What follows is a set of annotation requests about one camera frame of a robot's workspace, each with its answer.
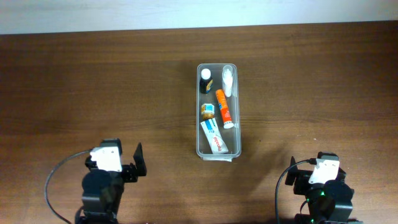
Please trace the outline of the white Panadol box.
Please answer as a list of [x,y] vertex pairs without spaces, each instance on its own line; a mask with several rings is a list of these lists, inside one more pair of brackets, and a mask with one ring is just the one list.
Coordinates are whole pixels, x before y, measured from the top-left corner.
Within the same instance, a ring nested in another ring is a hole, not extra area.
[[200,124],[209,142],[212,153],[226,154],[228,152],[228,148],[221,137],[216,119],[207,119],[202,121]]

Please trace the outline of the orange tube white cap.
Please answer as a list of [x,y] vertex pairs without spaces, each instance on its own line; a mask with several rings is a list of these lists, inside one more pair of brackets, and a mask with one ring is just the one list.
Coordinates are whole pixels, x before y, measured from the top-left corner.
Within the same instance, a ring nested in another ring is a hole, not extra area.
[[228,104],[224,91],[222,89],[216,90],[216,98],[218,100],[218,105],[221,113],[221,118],[223,120],[223,127],[225,129],[230,129],[234,126],[231,114],[229,112]]

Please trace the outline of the dark bottle white cap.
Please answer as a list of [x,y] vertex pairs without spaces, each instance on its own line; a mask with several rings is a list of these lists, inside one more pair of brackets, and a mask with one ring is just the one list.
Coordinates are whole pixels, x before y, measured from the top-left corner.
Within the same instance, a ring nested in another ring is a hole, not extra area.
[[210,92],[213,86],[213,78],[211,76],[211,71],[208,68],[204,68],[201,71],[200,78],[200,92],[207,94]]

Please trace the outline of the white calamine lotion bottle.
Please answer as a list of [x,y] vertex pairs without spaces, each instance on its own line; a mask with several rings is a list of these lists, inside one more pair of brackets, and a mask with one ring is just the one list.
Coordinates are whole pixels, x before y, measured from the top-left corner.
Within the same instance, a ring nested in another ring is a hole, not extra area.
[[233,68],[230,65],[225,65],[222,72],[223,79],[223,91],[225,97],[230,97],[232,95],[233,87]]

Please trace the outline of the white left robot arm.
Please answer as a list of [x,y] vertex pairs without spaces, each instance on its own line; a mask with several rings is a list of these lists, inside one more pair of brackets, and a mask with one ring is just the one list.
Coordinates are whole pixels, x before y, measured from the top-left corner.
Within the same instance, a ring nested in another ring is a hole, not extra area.
[[123,149],[119,139],[106,139],[90,151],[85,165],[89,169],[82,180],[82,203],[75,223],[117,223],[124,185],[135,183],[147,175],[147,167],[139,143],[134,162],[121,164]]

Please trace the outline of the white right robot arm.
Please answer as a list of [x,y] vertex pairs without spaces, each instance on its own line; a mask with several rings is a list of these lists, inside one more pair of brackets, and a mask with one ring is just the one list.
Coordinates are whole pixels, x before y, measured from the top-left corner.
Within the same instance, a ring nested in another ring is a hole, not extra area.
[[345,183],[346,172],[336,154],[319,152],[316,158],[298,162],[292,157],[281,176],[286,177],[286,185],[294,187],[295,195],[305,197],[302,206],[308,206],[309,213],[296,214],[295,223],[363,223],[350,217],[354,189]]

